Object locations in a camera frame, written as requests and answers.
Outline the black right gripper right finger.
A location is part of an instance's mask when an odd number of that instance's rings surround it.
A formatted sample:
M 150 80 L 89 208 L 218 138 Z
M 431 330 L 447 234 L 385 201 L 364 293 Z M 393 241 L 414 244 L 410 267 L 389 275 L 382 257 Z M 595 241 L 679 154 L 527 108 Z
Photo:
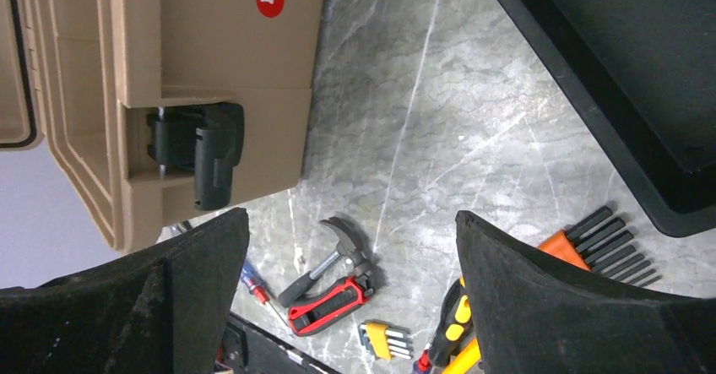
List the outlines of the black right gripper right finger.
M 455 222 L 486 372 L 714 372 L 714 299 L 587 272 L 468 210 Z

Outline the black tool tray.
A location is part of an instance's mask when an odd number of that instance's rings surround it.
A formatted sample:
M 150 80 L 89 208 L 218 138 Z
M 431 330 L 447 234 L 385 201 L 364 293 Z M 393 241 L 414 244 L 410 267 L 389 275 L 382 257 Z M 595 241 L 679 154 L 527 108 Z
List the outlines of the black tool tray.
M 715 226 L 715 0 L 497 0 L 661 233 Z

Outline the small claw hammer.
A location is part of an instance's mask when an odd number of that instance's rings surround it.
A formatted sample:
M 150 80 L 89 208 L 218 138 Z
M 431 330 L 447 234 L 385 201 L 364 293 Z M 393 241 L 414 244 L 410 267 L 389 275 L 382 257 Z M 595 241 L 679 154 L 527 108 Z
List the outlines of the small claw hammer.
M 284 308 L 288 308 L 292 302 L 305 295 L 323 274 L 341 259 L 350 260 L 353 275 L 369 274 L 372 270 L 372 262 L 364 253 L 365 241 L 352 222 L 339 216 L 332 216 L 320 220 L 319 223 L 338 237 L 336 246 L 315 268 L 293 281 L 278 295 L 279 304 Z

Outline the red black utility knife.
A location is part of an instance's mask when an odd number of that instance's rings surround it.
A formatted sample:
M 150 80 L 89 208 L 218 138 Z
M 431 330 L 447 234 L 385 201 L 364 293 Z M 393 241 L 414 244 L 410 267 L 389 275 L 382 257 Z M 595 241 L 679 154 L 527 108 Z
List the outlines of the red black utility knife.
M 288 324 L 299 337 L 312 336 L 365 305 L 374 295 L 367 274 L 337 279 L 318 295 L 302 296 L 288 308 Z

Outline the tan plastic toolbox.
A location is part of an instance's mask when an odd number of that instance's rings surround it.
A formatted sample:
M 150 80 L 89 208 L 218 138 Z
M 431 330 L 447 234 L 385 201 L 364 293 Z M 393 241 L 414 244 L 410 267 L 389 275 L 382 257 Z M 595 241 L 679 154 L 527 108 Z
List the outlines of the tan plastic toolbox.
M 1 0 L 1 148 L 47 142 L 124 253 L 296 185 L 323 0 Z

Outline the orange black utility knife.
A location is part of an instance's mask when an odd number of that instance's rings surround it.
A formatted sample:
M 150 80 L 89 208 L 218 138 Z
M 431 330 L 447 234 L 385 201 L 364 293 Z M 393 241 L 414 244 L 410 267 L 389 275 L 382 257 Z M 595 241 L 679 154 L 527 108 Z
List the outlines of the orange black utility knife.
M 477 366 L 482 359 L 477 339 L 470 340 L 457 356 L 442 370 L 442 374 L 464 374 Z

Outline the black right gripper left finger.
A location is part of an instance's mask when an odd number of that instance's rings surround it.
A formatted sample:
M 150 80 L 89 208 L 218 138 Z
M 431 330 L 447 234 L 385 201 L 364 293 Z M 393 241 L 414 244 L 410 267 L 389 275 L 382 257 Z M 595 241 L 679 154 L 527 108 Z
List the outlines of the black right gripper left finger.
M 4 373 L 210 373 L 250 240 L 230 209 L 144 250 L 1 292 Z

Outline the blue red screwdriver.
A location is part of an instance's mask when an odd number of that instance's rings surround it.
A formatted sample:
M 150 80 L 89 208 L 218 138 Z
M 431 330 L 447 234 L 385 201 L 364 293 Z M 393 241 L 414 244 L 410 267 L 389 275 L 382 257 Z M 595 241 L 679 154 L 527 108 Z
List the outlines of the blue red screwdriver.
M 254 296 L 258 302 L 266 307 L 269 312 L 284 326 L 288 325 L 284 318 L 279 314 L 272 302 L 272 297 L 265 286 L 265 283 L 259 276 L 257 270 L 252 263 L 246 260 L 241 268 L 240 282 L 245 286 L 247 291 Z

